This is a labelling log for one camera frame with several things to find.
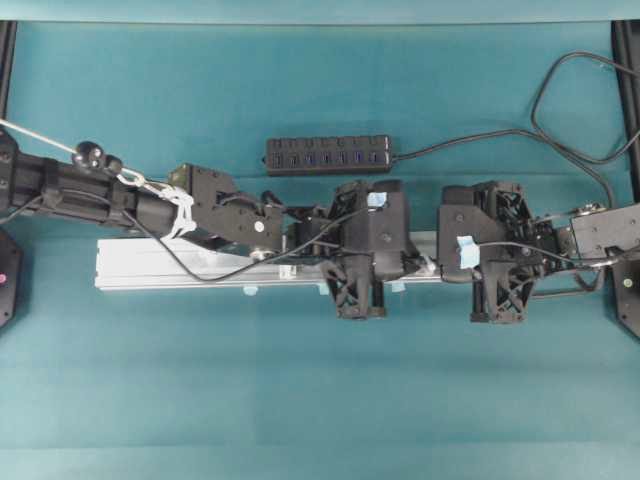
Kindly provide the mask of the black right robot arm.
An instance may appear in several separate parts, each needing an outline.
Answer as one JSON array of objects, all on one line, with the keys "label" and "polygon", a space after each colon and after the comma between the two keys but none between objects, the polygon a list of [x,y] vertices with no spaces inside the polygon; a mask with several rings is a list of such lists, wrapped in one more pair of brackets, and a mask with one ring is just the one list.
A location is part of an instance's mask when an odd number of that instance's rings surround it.
[{"label": "black right robot arm", "polygon": [[488,184],[473,194],[480,215],[471,235],[474,322],[525,319],[532,299],[598,291],[610,278],[618,320],[639,330],[639,207],[588,204],[562,215],[532,215],[517,184]]}]

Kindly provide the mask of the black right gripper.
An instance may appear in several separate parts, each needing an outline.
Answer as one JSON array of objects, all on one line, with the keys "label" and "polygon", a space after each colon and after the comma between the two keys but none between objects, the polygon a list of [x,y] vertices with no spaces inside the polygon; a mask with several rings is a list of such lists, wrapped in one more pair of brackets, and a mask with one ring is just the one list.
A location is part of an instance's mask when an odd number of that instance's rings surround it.
[{"label": "black right gripper", "polygon": [[473,205],[481,215],[472,235],[480,261],[473,268],[471,320],[514,324],[526,319],[536,283],[567,269],[549,220],[536,220],[516,183],[476,184]]}]

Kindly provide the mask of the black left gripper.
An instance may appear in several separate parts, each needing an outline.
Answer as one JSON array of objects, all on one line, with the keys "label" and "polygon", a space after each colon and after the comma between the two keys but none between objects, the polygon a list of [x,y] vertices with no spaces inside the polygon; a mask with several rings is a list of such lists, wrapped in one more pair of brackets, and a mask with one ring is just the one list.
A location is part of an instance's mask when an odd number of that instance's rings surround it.
[{"label": "black left gripper", "polygon": [[366,320],[386,315],[383,284],[374,275],[374,253],[368,233],[375,207],[367,205],[370,185],[354,181],[339,186],[329,208],[295,207],[287,227],[287,247],[316,237],[298,254],[301,264],[316,264],[337,316]]}]

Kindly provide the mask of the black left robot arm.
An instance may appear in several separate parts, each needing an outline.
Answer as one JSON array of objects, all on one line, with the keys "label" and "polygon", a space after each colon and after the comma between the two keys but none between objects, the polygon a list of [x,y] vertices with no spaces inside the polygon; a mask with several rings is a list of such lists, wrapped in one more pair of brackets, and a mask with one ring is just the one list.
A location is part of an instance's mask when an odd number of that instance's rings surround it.
[{"label": "black left robot arm", "polygon": [[291,207],[271,192],[241,191],[226,173],[192,164],[164,182],[147,179],[96,143],[70,161],[24,153],[1,135],[1,219],[25,214],[74,219],[141,233],[167,248],[173,239],[269,264],[318,266],[338,316],[385,314],[383,285],[400,271],[396,195],[382,184],[340,187],[329,207]]}]

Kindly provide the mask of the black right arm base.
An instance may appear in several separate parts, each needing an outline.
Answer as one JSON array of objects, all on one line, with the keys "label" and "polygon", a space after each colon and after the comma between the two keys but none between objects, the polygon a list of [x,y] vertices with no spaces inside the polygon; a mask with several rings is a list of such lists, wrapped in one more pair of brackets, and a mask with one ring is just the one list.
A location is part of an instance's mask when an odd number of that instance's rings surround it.
[{"label": "black right arm base", "polygon": [[619,260],[607,268],[607,290],[615,319],[639,339],[639,260]]}]

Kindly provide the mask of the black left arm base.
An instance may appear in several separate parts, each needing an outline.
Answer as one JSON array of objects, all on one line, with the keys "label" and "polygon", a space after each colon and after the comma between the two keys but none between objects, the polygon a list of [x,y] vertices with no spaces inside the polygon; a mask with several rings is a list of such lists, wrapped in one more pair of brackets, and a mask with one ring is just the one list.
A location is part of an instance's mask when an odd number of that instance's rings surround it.
[{"label": "black left arm base", "polygon": [[5,327],[16,313],[23,250],[4,229],[1,230],[0,254],[0,321],[1,327]]}]

